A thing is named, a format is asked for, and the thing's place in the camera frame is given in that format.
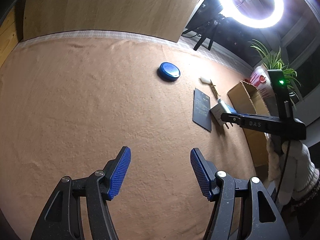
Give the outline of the white gloved right hand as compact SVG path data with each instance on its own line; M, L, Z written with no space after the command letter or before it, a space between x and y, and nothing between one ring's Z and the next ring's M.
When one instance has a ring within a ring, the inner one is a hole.
M275 152L271 135L265 135L268 151L268 179L274 181L281 205L293 200L302 205L319 192L319 169L311 161L309 149L301 141L284 142L282 150L289 155L281 157Z

